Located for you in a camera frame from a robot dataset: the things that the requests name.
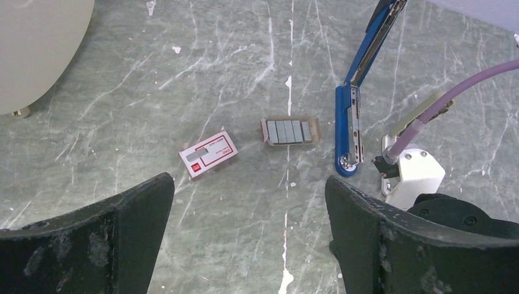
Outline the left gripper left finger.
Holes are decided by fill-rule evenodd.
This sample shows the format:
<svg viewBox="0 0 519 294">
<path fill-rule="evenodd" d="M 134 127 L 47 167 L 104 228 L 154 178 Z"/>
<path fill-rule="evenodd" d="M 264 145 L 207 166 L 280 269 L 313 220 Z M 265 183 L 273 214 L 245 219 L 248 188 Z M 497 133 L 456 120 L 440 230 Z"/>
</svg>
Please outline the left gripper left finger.
<svg viewBox="0 0 519 294">
<path fill-rule="evenodd" d="M 161 173 L 67 214 L 1 230 L 1 292 L 146 293 L 174 190 Z"/>
</svg>

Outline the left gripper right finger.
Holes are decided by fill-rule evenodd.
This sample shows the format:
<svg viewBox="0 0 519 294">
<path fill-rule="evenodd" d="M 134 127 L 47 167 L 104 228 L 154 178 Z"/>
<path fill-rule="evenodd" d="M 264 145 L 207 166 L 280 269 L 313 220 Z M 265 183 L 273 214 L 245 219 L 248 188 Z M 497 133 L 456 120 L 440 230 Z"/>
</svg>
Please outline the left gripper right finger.
<svg viewBox="0 0 519 294">
<path fill-rule="evenodd" d="M 336 176 L 325 199 L 347 293 L 518 292 L 518 239 L 430 222 Z"/>
</svg>

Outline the silver staple strip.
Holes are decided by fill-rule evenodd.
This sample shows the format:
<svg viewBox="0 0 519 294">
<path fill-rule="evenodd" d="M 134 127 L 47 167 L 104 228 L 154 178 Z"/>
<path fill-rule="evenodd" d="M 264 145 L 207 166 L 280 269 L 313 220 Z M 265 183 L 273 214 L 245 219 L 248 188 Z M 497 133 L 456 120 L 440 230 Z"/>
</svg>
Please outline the silver staple strip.
<svg viewBox="0 0 519 294">
<path fill-rule="evenodd" d="M 206 148 L 200 148 L 200 149 L 194 150 L 194 152 L 186 155 L 186 159 L 189 162 L 193 162 L 194 160 L 197 160 L 200 157 L 203 157 L 204 155 L 206 155 L 208 153 L 209 153 L 209 151 Z"/>
</svg>

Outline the red white staple box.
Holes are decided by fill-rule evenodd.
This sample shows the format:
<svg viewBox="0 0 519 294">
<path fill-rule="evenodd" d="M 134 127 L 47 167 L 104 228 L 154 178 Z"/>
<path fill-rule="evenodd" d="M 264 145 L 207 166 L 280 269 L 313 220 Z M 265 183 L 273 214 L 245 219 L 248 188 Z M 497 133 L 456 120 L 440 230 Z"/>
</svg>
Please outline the red white staple box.
<svg viewBox="0 0 519 294">
<path fill-rule="evenodd" d="M 209 153 L 197 160 L 194 160 L 193 162 L 189 162 L 186 159 L 186 155 L 200 148 L 206 148 Z M 235 147 L 230 135 L 226 131 L 221 131 L 179 152 L 179 156 L 182 159 L 191 178 L 196 178 L 197 176 L 236 156 L 237 154 L 238 150 Z"/>
</svg>

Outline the staple box tray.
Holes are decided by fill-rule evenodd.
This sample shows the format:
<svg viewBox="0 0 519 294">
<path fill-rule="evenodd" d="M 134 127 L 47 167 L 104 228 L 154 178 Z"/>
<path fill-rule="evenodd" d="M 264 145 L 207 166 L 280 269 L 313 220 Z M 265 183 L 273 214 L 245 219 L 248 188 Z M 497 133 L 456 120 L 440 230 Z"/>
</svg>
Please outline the staple box tray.
<svg viewBox="0 0 519 294">
<path fill-rule="evenodd" d="M 307 115 L 272 115 L 261 119 L 263 141 L 269 146 L 312 145 L 321 139 L 319 120 Z"/>
</svg>

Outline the beige white stapler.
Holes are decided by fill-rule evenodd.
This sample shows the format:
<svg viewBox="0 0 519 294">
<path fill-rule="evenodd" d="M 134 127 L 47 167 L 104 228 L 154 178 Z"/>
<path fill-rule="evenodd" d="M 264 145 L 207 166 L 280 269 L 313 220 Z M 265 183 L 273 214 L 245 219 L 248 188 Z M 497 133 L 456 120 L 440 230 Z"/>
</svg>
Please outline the beige white stapler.
<svg viewBox="0 0 519 294">
<path fill-rule="evenodd" d="M 397 138 L 408 128 L 408 126 L 418 118 L 425 110 L 432 106 L 437 100 L 444 95 L 444 92 L 434 92 L 429 98 L 421 102 L 416 108 L 411 110 L 406 116 L 404 116 L 398 123 L 396 123 L 389 131 L 389 133 L 381 139 L 381 152 L 383 153 L 389 146 L 392 146 Z M 437 118 L 449 111 L 449 108 L 454 104 L 454 100 L 446 103 L 442 109 L 440 109 L 433 117 L 429 120 Z M 395 184 L 392 184 L 391 179 L 381 178 L 381 193 L 384 197 L 388 196 Z"/>
</svg>

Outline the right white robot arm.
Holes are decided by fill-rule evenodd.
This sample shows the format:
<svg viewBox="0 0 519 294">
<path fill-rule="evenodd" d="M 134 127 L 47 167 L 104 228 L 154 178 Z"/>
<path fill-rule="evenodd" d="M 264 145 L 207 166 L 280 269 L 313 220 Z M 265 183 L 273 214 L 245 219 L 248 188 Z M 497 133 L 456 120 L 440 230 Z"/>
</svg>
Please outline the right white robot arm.
<svg viewBox="0 0 519 294">
<path fill-rule="evenodd" d="M 484 236 L 518 239 L 518 224 L 491 218 L 470 202 L 446 194 L 420 194 L 408 213 L 430 222 Z"/>
</svg>

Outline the cream cylindrical container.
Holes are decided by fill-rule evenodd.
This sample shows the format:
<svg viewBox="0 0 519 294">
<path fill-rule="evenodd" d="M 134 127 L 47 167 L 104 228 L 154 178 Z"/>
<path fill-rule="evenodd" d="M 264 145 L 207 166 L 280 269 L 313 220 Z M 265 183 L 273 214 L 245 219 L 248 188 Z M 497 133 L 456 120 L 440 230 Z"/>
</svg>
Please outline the cream cylindrical container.
<svg viewBox="0 0 519 294">
<path fill-rule="evenodd" d="M 64 73 L 93 1 L 1 1 L 1 114 L 24 117 Z"/>
</svg>

